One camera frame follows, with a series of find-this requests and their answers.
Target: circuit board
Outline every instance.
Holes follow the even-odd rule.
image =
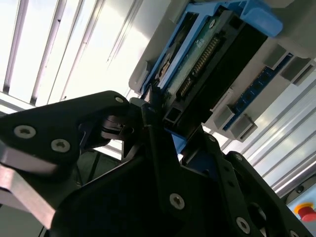
[[[203,62],[211,55],[217,43],[215,32],[219,23],[220,19],[217,16],[208,19],[177,69],[177,72],[169,82],[165,92],[166,97],[175,94],[191,73],[197,74],[198,70],[203,66]]]

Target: blue plastic clip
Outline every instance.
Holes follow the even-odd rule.
[[[283,28],[282,22],[279,21],[277,17],[273,15],[269,6],[260,0],[231,0],[231,1],[203,2],[203,3],[189,4],[184,14],[182,15],[182,18],[179,21],[176,29],[174,30],[168,44],[162,51],[152,71],[146,78],[141,88],[141,91],[140,91],[141,93],[144,93],[146,91],[148,83],[155,76],[155,73],[157,73],[157,69],[160,63],[162,62],[165,56],[165,53],[170,47],[173,39],[177,35],[177,32],[186,14],[189,12],[197,13],[198,17],[195,23],[193,24],[191,30],[189,31],[183,44],[181,45],[177,55],[173,59],[168,71],[166,72],[164,76],[164,79],[159,84],[159,87],[162,89],[162,91],[166,89],[169,81],[175,74],[181,61],[185,57],[186,53],[190,49],[195,38],[197,37],[201,28],[203,27],[207,17],[213,16],[220,6],[224,6],[227,9],[234,11],[237,15],[240,16],[240,18],[243,21],[247,22],[249,25],[253,26],[254,28],[256,28],[257,30],[261,31],[262,33],[264,33],[265,35],[269,37],[275,37],[281,32]]]

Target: green circuit board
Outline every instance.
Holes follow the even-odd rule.
[[[194,44],[191,46],[182,63],[178,67],[177,72],[170,80],[165,94],[166,99],[178,91],[182,83],[190,74],[191,70],[197,65],[199,60],[201,60],[203,53],[205,53],[209,43],[215,36],[216,28],[219,25],[219,22],[219,17],[211,17],[206,22]]]

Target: metal screw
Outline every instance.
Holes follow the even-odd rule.
[[[213,20],[211,21],[211,23],[209,24],[209,28],[210,28],[210,29],[213,28],[213,26],[215,25],[215,22],[216,22],[215,19],[213,19]]]
[[[20,125],[15,127],[14,134],[19,138],[29,139],[36,135],[36,130],[31,126]]]
[[[70,150],[70,143],[64,139],[56,139],[51,142],[53,151],[65,153]]]
[[[298,234],[295,233],[295,231],[290,231],[291,237],[299,237]]]
[[[122,98],[119,98],[119,97],[115,97],[115,100],[118,101],[119,103],[123,103],[124,100]]]
[[[236,218],[236,223],[238,225],[238,227],[245,233],[245,234],[250,234],[250,226],[248,224],[248,222],[246,222],[245,219],[243,219],[242,217],[237,217]]]
[[[241,155],[237,154],[237,155],[236,155],[236,158],[237,158],[238,160],[242,161],[242,156],[241,156]]]
[[[170,194],[170,203],[178,210],[182,210],[185,206],[183,198],[179,194]]]
[[[208,137],[209,137],[209,139],[210,139],[212,142],[216,142],[215,137],[213,137],[212,135],[209,135]]]

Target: red emergency stop button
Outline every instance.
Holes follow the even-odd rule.
[[[313,209],[313,204],[311,202],[303,203],[295,207],[294,212],[299,214],[302,221],[315,221],[316,212]]]

